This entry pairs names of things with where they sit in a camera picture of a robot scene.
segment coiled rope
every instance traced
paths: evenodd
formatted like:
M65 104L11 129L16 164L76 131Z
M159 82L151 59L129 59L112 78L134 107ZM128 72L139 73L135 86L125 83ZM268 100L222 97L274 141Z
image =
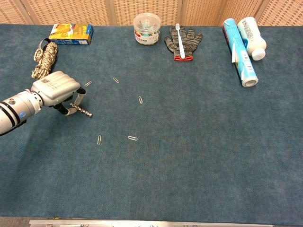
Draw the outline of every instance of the coiled rope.
M43 41L47 41L48 44L44 46L44 50L41 48ZM39 48L34 54L34 61L37 61L35 69L32 71L32 78L42 79L47 76L52 68L52 65L56 61L56 55L58 52L58 46L50 39L44 39L40 42Z

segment table surface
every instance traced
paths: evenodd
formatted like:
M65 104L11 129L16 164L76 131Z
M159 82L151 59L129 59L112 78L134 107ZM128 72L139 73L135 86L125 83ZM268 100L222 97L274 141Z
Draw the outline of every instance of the table surface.
M1 100L31 88L51 28L0 25ZM81 107L94 116L43 107L0 137L0 215L303 225L303 28L260 27L250 88L222 28L195 30L191 62L173 61L168 26L152 46L131 26L60 45L53 71L93 81Z

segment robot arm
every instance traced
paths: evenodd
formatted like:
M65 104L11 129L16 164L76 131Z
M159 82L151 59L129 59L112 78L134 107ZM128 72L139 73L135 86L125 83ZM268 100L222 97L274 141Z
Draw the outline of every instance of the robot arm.
M27 118L37 114L42 106L54 107L64 115L77 110L66 109L62 102L71 100L78 93L75 104L79 105L86 91L73 78L57 71L33 83L26 89L0 102L0 136L24 124Z

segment bottle cap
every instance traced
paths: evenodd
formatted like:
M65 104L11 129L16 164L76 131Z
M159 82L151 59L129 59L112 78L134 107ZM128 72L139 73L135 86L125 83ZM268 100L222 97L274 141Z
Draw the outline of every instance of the bottle cap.
M251 56L253 60L259 61L265 57L265 50L262 48L255 49L252 53Z

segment white plastic bottle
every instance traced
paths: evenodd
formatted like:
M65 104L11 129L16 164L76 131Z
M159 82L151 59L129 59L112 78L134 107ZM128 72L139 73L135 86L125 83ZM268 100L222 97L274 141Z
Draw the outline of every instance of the white plastic bottle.
M267 44L261 37L255 18L246 17L242 19L238 23L238 30L249 56L255 61L263 59Z

